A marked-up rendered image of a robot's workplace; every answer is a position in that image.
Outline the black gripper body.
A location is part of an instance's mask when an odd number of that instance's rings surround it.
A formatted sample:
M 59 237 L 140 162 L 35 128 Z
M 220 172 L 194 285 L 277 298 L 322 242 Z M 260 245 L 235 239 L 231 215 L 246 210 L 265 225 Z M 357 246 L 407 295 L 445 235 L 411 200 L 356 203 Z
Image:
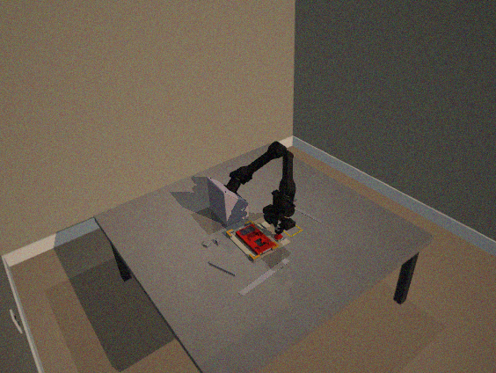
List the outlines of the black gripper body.
M 281 222 L 281 227 L 284 230 L 290 230 L 291 228 L 295 227 L 295 221 L 292 220 L 291 218 L 284 217 L 284 215 L 280 212 L 280 210 L 278 208 L 275 208 L 272 204 L 264 207 L 263 213 L 265 214 L 271 210 L 273 210 L 275 213 L 278 213 L 278 212 L 280 213 L 281 220 L 279 220 L 279 221 Z

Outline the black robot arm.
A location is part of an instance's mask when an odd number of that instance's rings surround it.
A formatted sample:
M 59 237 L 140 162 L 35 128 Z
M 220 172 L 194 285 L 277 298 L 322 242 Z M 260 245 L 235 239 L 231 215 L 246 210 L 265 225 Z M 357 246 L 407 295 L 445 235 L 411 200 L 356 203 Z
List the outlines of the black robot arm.
M 257 158 L 251 164 L 242 166 L 230 173 L 230 181 L 225 186 L 231 192 L 237 194 L 241 184 L 245 184 L 252 179 L 252 175 L 259 168 L 267 164 L 272 159 L 283 157 L 282 164 L 282 180 L 280 181 L 279 191 L 271 192 L 273 195 L 273 206 L 278 208 L 285 217 L 291 217 L 295 213 L 295 182 L 293 180 L 293 158 L 294 155 L 287 150 L 287 147 L 279 142 L 273 142 L 266 153 Z M 275 224 L 280 218 L 280 213 L 275 213 L 273 210 L 264 214 L 265 221 L 268 224 Z

